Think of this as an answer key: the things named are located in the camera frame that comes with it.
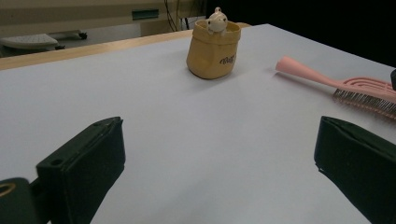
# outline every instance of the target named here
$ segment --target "brush handle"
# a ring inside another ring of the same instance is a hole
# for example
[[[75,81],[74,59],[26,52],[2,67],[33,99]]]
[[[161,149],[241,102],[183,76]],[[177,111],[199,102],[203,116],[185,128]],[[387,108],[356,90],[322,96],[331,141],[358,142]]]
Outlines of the brush handle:
[[[276,70],[293,76],[302,77],[311,81],[315,81],[324,85],[339,88],[343,84],[337,80],[324,76],[308,66],[299,63],[291,57],[284,56],[276,64]]]

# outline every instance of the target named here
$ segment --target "dark background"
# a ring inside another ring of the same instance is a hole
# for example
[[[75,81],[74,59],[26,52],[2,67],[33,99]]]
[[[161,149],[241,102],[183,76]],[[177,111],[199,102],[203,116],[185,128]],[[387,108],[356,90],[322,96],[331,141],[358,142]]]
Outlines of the dark background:
[[[207,0],[206,17],[221,7],[229,21],[269,23],[362,58],[396,67],[396,7],[391,1]]]

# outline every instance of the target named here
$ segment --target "white figurine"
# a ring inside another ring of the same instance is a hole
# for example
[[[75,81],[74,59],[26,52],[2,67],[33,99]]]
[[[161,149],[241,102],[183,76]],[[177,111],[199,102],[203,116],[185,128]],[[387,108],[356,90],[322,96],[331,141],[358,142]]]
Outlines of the white figurine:
[[[221,12],[220,7],[215,8],[215,13],[210,15],[209,19],[206,20],[207,23],[207,31],[213,35],[213,32],[220,32],[221,35],[224,35],[227,31],[227,16]]]

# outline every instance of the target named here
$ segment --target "pink hairbrush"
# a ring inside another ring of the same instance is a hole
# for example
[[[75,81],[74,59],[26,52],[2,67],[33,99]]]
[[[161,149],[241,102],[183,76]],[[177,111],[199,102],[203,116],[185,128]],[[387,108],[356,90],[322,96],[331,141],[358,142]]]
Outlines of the pink hairbrush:
[[[335,87],[337,88],[333,94],[335,101],[396,119],[396,91],[388,82],[371,77],[334,80],[288,56],[282,57],[277,62],[276,70]]]

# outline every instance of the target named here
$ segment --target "wooden table edge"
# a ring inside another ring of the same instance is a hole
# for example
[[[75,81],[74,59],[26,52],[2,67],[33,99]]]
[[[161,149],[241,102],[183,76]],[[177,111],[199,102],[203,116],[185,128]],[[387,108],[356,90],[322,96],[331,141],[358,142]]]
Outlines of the wooden table edge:
[[[237,24],[242,28],[250,26],[249,24],[243,22],[238,22]],[[71,49],[59,49],[21,56],[5,57],[0,58],[0,71],[40,63],[52,63],[93,54],[106,53],[114,50],[128,49],[189,36],[192,36],[192,30],[178,31],[160,35],[148,35]]]

